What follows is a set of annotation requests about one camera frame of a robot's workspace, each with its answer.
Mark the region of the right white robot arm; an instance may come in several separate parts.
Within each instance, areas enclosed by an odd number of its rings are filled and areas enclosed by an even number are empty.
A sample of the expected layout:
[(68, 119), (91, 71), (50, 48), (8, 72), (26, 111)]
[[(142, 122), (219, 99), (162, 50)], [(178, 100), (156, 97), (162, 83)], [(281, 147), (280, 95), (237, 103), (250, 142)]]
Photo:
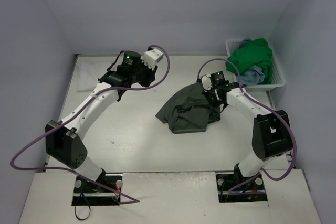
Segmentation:
[(223, 72), (205, 74), (197, 79), (203, 88), (202, 94), (213, 107), (234, 107), (253, 124), (251, 151), (236, 164), (232, 175), (233, 184), (245, 188), (271, 160), (293, 149), (290, 133), (285, 123), (289, 123), (285, 111), (274, 115), (258, 101), (252, 101), (245, 89), (237, 82), (229, 82)]

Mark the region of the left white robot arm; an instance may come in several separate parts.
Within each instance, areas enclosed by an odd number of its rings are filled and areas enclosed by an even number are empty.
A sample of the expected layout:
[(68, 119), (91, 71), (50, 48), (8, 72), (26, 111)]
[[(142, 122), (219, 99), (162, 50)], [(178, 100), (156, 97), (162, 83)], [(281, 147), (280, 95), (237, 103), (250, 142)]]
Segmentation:
[(135, 83), (149, 87), (163, 58), (163, 52), (154, 48), (142, 55), (135, 51), (122, 51), (122, 55), (121, 64), (113, 63), (107, 68), (81, 105), (59, 122), (51, 120), (45, 127), (50, 133), (45, 138), (47, 154), (86, 177), (86, 186), (95, 193), (105, 186), (105, 172), (88, 157), (83, 143), (86, 133), (111, 104), (121, 100), (127, 88)]

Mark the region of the grey green t shirt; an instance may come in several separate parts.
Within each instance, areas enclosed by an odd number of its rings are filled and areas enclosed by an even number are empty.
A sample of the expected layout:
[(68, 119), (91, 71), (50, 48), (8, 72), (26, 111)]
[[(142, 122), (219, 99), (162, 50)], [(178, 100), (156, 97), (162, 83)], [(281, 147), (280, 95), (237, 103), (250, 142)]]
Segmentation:
[(205, 132), (211, 123), (221, 120), (220, 108), (211, 106), (199, 83), (174, 94), (155, 115), (174, 134)]

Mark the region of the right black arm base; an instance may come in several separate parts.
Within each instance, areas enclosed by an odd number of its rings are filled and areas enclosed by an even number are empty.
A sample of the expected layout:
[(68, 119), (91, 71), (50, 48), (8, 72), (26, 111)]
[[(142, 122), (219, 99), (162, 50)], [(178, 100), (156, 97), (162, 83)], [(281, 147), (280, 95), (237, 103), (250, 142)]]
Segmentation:
[(252, 177), (243, 177), (238, 165), (231, 173), (216, 173), (218, 201), (226, 203), (267, 202), (268, 197), (260, 172)]

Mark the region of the white t shirt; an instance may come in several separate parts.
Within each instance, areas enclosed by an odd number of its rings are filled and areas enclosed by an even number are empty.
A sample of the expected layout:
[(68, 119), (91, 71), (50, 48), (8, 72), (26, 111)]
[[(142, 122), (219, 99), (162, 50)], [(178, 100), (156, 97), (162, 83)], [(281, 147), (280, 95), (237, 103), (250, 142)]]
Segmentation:
[(112, 62), (82, 62), (78, 67), (77, 92), (93, 91), (100, 79)]

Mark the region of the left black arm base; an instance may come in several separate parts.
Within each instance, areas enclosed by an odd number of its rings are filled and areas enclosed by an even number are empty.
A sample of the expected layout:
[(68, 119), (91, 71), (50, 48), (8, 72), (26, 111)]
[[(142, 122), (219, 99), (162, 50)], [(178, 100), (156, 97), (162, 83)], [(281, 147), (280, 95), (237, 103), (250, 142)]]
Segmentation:
[[(121, 190), (122, 175), (107, 174), (104, 184), (114, 190)], [(72, 206), (117, 206), (120, 196), (77, 176), (72, 194)]]

